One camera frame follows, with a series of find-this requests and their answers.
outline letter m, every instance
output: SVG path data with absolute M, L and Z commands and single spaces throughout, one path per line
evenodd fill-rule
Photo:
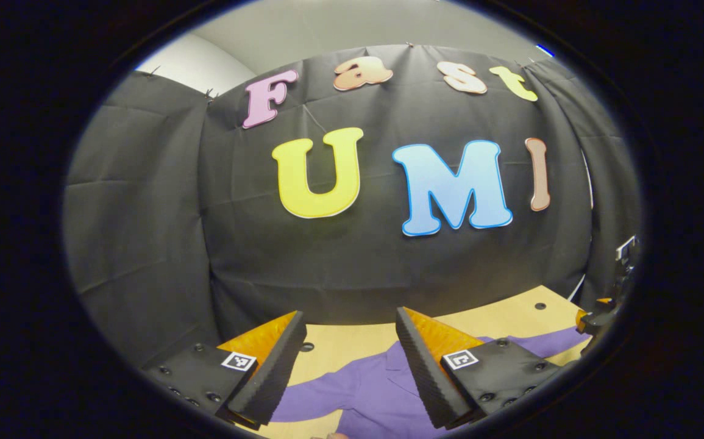
M 441 222 L 433 216 L 430 198 L 436 201 L 453 229 L 460 228 L 474 197 L 471 226 L 478 229 L 505 226 L 511 222 L 500 184 L 497 156 L 500 147 L 491 141 L 472 141 L 463 150 L 457 174 L 429 145 L 407 145 L 394 150 L 393 160 L 405 170 L 410 217 L 403 223 L 408 236 L 438 232 Z

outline black fabric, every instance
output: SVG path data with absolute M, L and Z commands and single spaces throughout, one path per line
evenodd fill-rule
M 594 192 L 593 235 L 588 275 L 578 294 L 581 308 L 594 311 L 614 283 L 614 250 L 641 233 L 642 194 L 625 133 L 587 84 L 552 59 L 525 67 L 559 105 L 588 161 Z
M 197 204 L 206 107 L 197 91 L 132 73 L 90 120 L 68 173 L 70 273 L 98 328 L 137 366 L 219 341 Z
M 351 91 L 333 87 L 338 64 L 357 56 L 381 58 L 394 76 Z M 436 68 L 461 62 L 485 81 L 485 95 L 455 91 Z M 555 98 L 514 95 L 488 70 L 511 62 L 450 48 L 406 45 L 357 48 L 305 59 L 260 75 L 210 104 L 201 140 L 199 199 L 220 331 L 235 334 L 301 309 L 307 323 L 393 321 L 393 308 L 429 315 L 486 305 L 546 284 L 568 296 L 588 261 L 591 206 L 577 136 Z M 274 105 L 279 115 L 243 130 L 245 86 L 285 70 L 299 78 Z M 530 81 L 525 84 L 532 87 Z M 273 148 L 309 138 L 309 186 L 335 185 L 325 133 L 359 127 L 361 187 L 357 201 L 329 218 L 302 219 L 284 209 Z M 552 203 L 533 212 L 533 171 L 527 137 L 547 145 Z M 472 140 L 500 145 L 500 176 L 513 222 L 506 227 L 441 230 L 407 237 L 407 183 L 391 154 L 401 146 L 432 146 L 457 172 Z
M 381 58 L 394 77 L 334 89 L 335 67 L 363 55 Z M 436 68 L 440 61 L 470 66 L 488 92 L 455 91 Z M 524 76 L 538 101 L 514 95 L 489 72 L 494 66 Z M 279 115 L 243 130 L 245 86 L 289 69 L 299 80 L 288 84 L 285 102 L 271 104 Z M 311 139 L 310 188 L 329 191 L 334 158 L 322 137 L 345 127 L 364 133 L 360 195 L 338 216 L 293 216 L 279 198 L 273 148 Z M 93 118 L 71 164 L 70 269 L 107 339 L 139 366 L 294 309 L 307 323 L 363 324 L 392 322 L 398 306 L 435 316 L 541 284 L 568 297 L 590 264 L 585 304 L 611 281 L 619 237 L 636 230 L 636 179 L 618 135 L 593 95 L 553 61 L 522 69 L 450 48 L 357 48 L 283 66 L 210 105 L 181 84 L 132 73 Z M 547 145 L 552 200 L 541 212 L 530 209 L 527 137 Z M 457 172 L 474 140 L 500 145 L 513 222 L 472 228 L 471 200 L 453 230 L 433 203 L 441 230 L 405 236 L 407 181 L 393 151 L 428 144 Z

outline letter u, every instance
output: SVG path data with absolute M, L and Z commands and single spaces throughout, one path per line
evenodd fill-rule
M 305 153 L 313 146 L 310 139 L 288 141 L 273 149 L 279 164 L 279 197 L 291 214 L 301 218 L 335 216 L 352 205 L 360 194 L 360 165 L 357 162 L 357 141 L 363 136 L 360 128 L 341 128 L 324 135 L 322 141 L 333 148 L 335 187 L 324 194 L 315 194 L 308 187 Z

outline wooden table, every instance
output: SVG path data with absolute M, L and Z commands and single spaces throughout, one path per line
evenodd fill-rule
M 536 303 L 543 303 L 546 308 L 536 309 Z M 533 337 L 574 326 L 577 309 L 576 305 L 547 287 L 536 287 L 500 302 L 435 319 L 475 337 Z M 382 353 L 398 341 L 394 323 L 307 325 L 307 330 L 305 341 L 313 343 L 315 348 L 298 355 L 288 384 L 290 386 L 335 372 L 355 359 Z M 580 351 L 588 343 L 584 341 L 548 360 L 562 366 L 580 358 Z M 296 423 L 269 423 L 260 427 L 259 431 L 238 427 L 271 439 L 324 438 L 338 427 L 341 412 L 336 410 L 321 418 Z

